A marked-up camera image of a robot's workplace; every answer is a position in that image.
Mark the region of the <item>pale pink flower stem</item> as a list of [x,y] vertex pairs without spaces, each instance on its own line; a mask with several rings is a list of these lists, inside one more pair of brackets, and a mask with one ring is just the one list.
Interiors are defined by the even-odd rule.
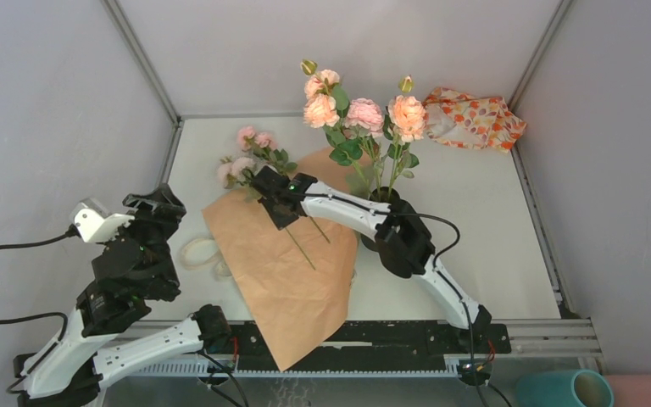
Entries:
[[237,227],[240,245],[248,246],[251,251],[255,252],[272,249],[274,232],[278,232],[278,230],[271,229],[269,208],[263,206],[262,195],[250,184],[263,165],[256,159],[247,156],[223,157],[220,162],[216,175],[222,186],[228,190],[242,189],[245,194],[243,202],[248,206],[245,214],[247,218],[245,229]]

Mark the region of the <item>pink flower bouquet green wrap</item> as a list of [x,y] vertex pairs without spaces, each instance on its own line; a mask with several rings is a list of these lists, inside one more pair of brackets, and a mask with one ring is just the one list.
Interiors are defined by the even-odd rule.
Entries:
[[275,138],[270,132],[257,131],[252,126],[245,126],[237,132],[236,141],[245,155],[231,161],[227,173],[228,185],[246,188],[251,199],[260,197],[250,187],[250,181],[261,168],[269,166],[285,176],[294,173],[298,168],[298,165],[290,160],[288,152],[277,147]]

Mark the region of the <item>cream printed ribbon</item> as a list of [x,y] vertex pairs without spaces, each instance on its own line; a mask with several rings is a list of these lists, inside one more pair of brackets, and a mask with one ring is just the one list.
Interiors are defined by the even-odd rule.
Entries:
[[181,248],[178,258],[185,270],[210,271],[219,281],[233,278],[224,255],[212,237],[193,238]]

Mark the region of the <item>orange wrapping paper sheet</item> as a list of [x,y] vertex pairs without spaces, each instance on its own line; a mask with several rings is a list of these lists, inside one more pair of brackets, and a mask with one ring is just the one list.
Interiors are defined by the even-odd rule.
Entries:
[[278,371],[294,367],[346,320],[357,234],[326,219],[278,230],[241,190],[202,210]]

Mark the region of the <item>peach pink flower stem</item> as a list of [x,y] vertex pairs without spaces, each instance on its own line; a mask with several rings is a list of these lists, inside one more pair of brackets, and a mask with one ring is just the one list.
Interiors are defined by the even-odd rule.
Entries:
[[335,164],[358,170],[364,150],[355,139],[347,139],[344,130],[350,100],[342,87],[341,76],[330,69],[321,69],[309,59],[300,63],[301,71],[307,76],[304,84],[306,104],[303,107],[304,123],[314,129],[321,129],[331,146],[329,158]]

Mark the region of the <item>pink rose stem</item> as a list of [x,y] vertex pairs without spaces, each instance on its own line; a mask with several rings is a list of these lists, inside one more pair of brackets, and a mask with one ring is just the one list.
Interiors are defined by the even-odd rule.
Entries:
[[356,98],[350,102],[343,122],[346,138],[357,140],[371,159],[376,190],[382,187],[384,161],[380,141],[383,138],[384,119],[377,103],[368,98]]

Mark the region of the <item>peach rose stem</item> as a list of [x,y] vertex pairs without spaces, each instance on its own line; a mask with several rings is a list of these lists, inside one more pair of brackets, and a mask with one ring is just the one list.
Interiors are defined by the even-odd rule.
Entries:
[[413,178],[412,169],[420,164],[416,155],[410,152],[410,145],[423,139],[427,112],[424,104],[409,95],[414,82],[410,75],[398,83],[401,91],[387,106],[387,135],[391,141],[387,156],[392,159],[392,170],[388,182],[390,198],[395,181],[400,177]]

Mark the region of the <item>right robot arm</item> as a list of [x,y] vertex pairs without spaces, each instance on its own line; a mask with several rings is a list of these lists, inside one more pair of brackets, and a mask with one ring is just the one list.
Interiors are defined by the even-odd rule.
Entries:
[[337,190],[317,178],[284,176],[270,167],[248,176],[259,203],[275,227],[285,229],[301,217],[322,218],[370,239],[383,267],[403,279],[423,282],[456,328],[456,341],[468,353],[479,352],[490,339],[492,316],[454,280],[440,260],[432,234],[420,214],[404,200],[380,203]]

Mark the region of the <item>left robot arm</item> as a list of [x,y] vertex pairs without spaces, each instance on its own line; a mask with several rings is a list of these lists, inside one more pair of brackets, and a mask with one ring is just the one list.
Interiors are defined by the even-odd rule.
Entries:
[[124,214],[84,199],[71,214],[77,236],[103,246],[92,260],[94,279],[77,297],[64,328],[35,354],[14,359],[20,406],[84,406],[120,379],[171,357],[231,342],[220,307],[207,304],[181,322],[131,342],[110,342],[151,311],[147,301],[172,302],[180,281],[168,244],[186,207],[162,183],[129,194]]

